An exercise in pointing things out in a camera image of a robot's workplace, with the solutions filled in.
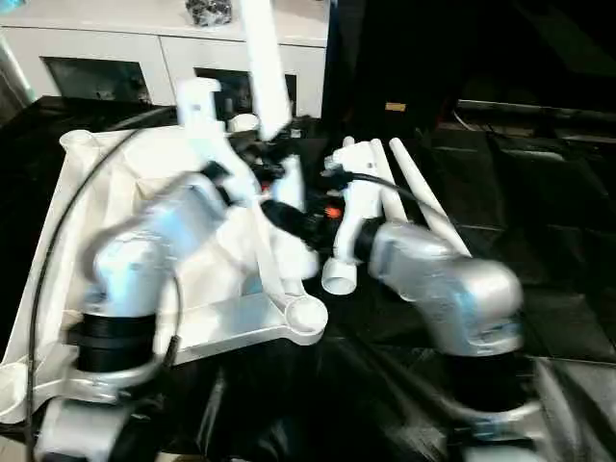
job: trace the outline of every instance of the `black cable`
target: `black cable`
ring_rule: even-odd
[[[449,218],[447,215],[445,215],[443,212],[436,210],[433,206],[431,206],[427,202],[416,197],[410,190],[402,186],[398,186],[396,183],[390,183],[389,181],[384,180],[383,178],[379,176],[369,175],[367,173],[355,173],[354,171],[348,171],[347,173],[353,180],[368,181],[371,183],[376,183],[377,185],[385,186],[386,188],[389,188],[390,190],[394,190],[398,194],[400,194],[402,197],[405,197],[407,199],[410,199],[416,202],[418,205],[428,209],[430,212],[432,212],[435,215],[438,215],[440,218],[446,221],[449,221],[451,223],[454,223],[454,221],[451,218]]]
[[[184,313],[184,298],[182,297],[182,286],[180,280],[177,277],[177,273],[173,272],[173,285],[175,286],[175,299],[176,299],[176,311],[175,311],[175,327],[171,338],[169,339],[169,345],[167,346],[167,352],[163,359],[163,368],[167,371],[171,369],[175,362],[175,356],[177,350],[180,347],[180,325],[182,324],[182,315]]]
[[[156,108],[150,112],[147,112],[140,117],[140,121],[144,121],[152,116],[157,116],[161,113],[160,108]],[[38,274],[37,285],[35,288],[35,296],[32,304],[32,311],[30,313],[30,326],[28,334],[28,380],[26,384],[26,458],[29,462],[35,461],[35,434],[34,434],[34,388],[35,388],[35,371],[36,371],[36,354],[37,354],[37,325],[39,321],[39,305],[40,296],[42,294],[42,287],[45,281],[45,276],[51,262],[51,256],[60,237],[61,231],[64,227],[70,212],[73,210],[75,203],[80,198],[82,192],[90,185],[92,179],[98,174],[98,172],[119,152],[120,147],[134,138],[141,129],[137,129],[129,133],[126,137],[120,140],[114,147],[112,147],[90,170],[84,181],[79,185],[73,196],[70,197],[66,207],[58,223],[56,224],[51,238],[49,239],[49,245],[45,252],[45,257],[40,266],[40,273]]]
[[[408,190],[408,189],[406,189],[406,188],[404,188],[402,186],[398,186],[397,184],[390,183],[389,181],[384,180],[383,178],[381,178],[379,176],[373,176],[373,175],[369,175],[367,173],[355,173],[353,171],[344,171],[344,175],[347,175],[348,178],[352,179],[352,180],[369,181],[371,183],[376,183],[377,185],[381,185],[381,186],[384,186],[386,188],[389,188],[390,190],[394,190],[398,194],[400,194],[402,197],[405,197],[407,199],[413,200],[414,202],[416,202],[422,208],[426,208],[431,213],[433,213],[434,215],[438,216],[440,219],[443,219],[444,221],[450,223],[451,225],[453,225],[453,227],[455,227],[455,228],[462,227],[462,223],[458,222],[454,218],[448,217],[445,213],[443,213],[443,212],[441,212],[439,210],[436,210],[433,206],[431,206],[427,202],[423,201],[422,199],[419,199],[410,190]],[[469,241],[468,244],[470,244],[475,250],[478,250],[479,255],[481,255],[481,256],[488,256],[490,254],[490,252],[488,252],[486,250],[484,245],[478,244],[476,242],[476,240],[471,239],[471,236],[467,235],[466,238]]]

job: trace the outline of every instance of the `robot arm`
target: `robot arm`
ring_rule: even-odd
[[[511,270],[462,256],[417,225],[387,222],[375,233],[371,227],[364,226],[356,254],[367,257],[372,277],[415,302],[442,352],[494,356],[520,347],[512,317],[522,288]]]

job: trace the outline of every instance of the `table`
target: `table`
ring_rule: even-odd
[[[14,262],[1,341],[62,165],[58,137],[76,128],[101,131],[147,109],[47,97],[0,130],[9,178],[2,242],[6,261]],[[158,122],[174,123],[173,115]],[[318,159],[328,143],[336,141],[308,141],[305,155]],[[423,145],[407,143],[444,208],[463,223],[471,252],[503,260],[524,284],[523,361],[536,370],[559,454],[616,458],[616,164],[603,147],[535,144],[540,148],[528,150],[451,130]],[[417,313],[361,269],[358,290],[346,297],[325,294],[317,279],[306,287],[329,309],[323,339],[308,347],[280,340],[174,368],[178,401],[165,450],[212,460],[441,458],[449,416],[417,383],[444,394],[448,383]],[[18,439],[14,431],[2,428]]]

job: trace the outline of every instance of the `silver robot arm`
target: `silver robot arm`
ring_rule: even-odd
[[[214,234],[227,208],[202,174],[187,173],[171,182],[88,247],[82,266],[90,287],[82,311],[109,318],[154,315],[173,265]]]
[[[161,410],[147,390],[162,370],[152,348],[156,312],[173,264],[225,221],[223,197],[205,175],[184,174],[91,243],[84,316],[67,336],[79,355],[48,405],[38,460],[155,459]]]
[[[522,288],[503,264],[464,257],[406,222],[378,228],[367,262],[372,277],[414,301],[442,352],[479,357],[520,348],[521,333],[512,318]]]

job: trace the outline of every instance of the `white pipe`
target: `white pipe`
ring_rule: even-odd
[[[430,229],[441,238],[447,240],[458,252],[470,257],[471,252],[464,244],[464,241],[462,241],[462,238],[460,238],[451,221],[447,218],[445,210],[443,210],[434,192],[432,192],[424,176],[417,168],[415,162],[413,162],[413,158],[411,158],[402,141],[394,138],[389,142],[389,145],[392,151],[394,151],[400,170],[402,170],[409,188],[421,202],[429,206],[425,207],[419,204],[423,217]]]
[[[370,144],[352,142],[351,137],[345,138],[344,147],[332,154],[332,164],[347,171],[377,175]],[[323,288],[333,295],[348,295],[357,287],[358,262],[354,258],[352,243],[363,220],[380,214],[380,190],[379,185],[362,181],[353,181],[345,189],[345,216],[334,241],[334,257],[325,263],[321,278]]]
[[[345,137],[343,147],[353,146],[355,139]],[[323,265],[321,286],[333,295],[352,294],[357,287],[357,267],[335,258],[328,258]]]
[[[248,48],[250,86],[261,140],[269,141],[291,121],[291,103],[282,71],[270,0],[240,0]]]
[[[370,141],[370,146],[372,148],[372,153],[374,154],[374,162],[376,163],[376,171],[378,172],[378,176],[389,181],[390,183],[396,183],[394,181],[392,170],[389,167],[387,155],[385,154],[381,140],[375,139]],[[397,192],[388,188],[382,188],[381,201],[383,202],[383,210],[385,211],[385,218],[387,218],[387,220],[408,220],[406,212],[404,212],[404,206],[402,205],[402,201],[400,200],[400,196]]]

